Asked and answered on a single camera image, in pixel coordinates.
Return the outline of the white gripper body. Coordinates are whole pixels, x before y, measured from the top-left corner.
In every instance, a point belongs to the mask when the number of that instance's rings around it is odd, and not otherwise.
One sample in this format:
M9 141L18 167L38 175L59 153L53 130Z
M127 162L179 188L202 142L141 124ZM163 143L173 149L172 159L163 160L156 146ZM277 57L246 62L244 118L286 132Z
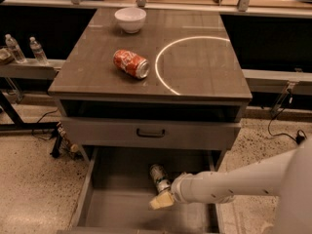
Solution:
M191 191L191 183L194 175L182 173L172 183L172 193L178 203L193 203L194 197Z

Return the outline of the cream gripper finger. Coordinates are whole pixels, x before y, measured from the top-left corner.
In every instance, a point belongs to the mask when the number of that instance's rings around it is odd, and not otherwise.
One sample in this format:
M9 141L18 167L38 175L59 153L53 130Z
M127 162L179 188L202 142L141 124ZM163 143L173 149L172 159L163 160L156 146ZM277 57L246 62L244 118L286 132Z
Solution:
M152 210L158 210L170 207L175 203L175 199L170 191L163 191L155 196L150 202L149 207Z

